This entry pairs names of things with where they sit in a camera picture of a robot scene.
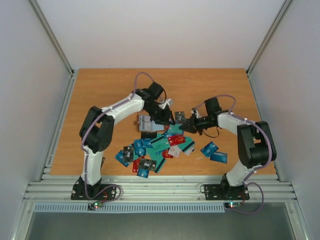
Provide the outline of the brown leather card holder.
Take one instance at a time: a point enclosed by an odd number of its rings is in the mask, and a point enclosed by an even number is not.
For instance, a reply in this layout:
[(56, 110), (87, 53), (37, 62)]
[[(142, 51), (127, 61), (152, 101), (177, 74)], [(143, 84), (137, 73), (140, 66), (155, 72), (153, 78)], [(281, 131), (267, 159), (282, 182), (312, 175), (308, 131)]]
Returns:
[(165, 130), (165, 126), (155, 123), (149, 115), (137, 115), (137, 130), (139, 132), (161, 132)]

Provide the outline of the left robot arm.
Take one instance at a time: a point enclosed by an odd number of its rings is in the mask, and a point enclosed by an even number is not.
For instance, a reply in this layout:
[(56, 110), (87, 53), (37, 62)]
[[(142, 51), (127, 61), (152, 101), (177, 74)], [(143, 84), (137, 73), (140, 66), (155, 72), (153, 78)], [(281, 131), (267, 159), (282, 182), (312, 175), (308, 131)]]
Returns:
[(101, 193), (101, 163), (104, 151), (109, 147), (114, 127), (128, 116), (145, 111), (150, 119), (159, 125), (175, 124), (170, 106), (173, 100), (158, 98), (165, 90), (153, 82), (148, 88), (135, 88), (124, 99), (99, 108), (89, 109), (80, 128), (81, 148), (84, 153), (83, 171), (79, 183), (88, 199), (96, 199)]

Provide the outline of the teal VIP chip card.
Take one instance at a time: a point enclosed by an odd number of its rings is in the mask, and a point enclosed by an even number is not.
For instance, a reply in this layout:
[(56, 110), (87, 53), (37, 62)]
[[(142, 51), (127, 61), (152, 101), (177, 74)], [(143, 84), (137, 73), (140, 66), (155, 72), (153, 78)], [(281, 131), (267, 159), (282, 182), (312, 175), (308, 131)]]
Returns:
[(168, 134), (183, 134), (184, 131), (182, 129), (180, 129), (180, 127), (182, 126), (182, 124), (175, 124), (175, 125), (170, 125), (167, 133)]

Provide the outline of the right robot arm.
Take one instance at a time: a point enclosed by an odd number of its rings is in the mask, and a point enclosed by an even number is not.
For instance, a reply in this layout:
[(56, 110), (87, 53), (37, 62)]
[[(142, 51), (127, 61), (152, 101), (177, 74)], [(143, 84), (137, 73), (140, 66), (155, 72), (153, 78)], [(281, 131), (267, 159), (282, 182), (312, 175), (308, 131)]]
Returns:
[(191, 117), (180, 129), (188, 133), (202, 135), (204, 130), (218, 127), (237, 136), (238, 162), (229, 172), (222, 176), (220, 184), (205, 185), (206, 199), (236, 200), (248, 198), (248, 179), (257, 170), (267, 167), (277, 157), (270, 127), (266, 121), (251, 121), (233, 113), (230, 108), (223, 110), (218, 97), (203, 102), (207, 115), (200, 117), (198, 109), (192, 110)]

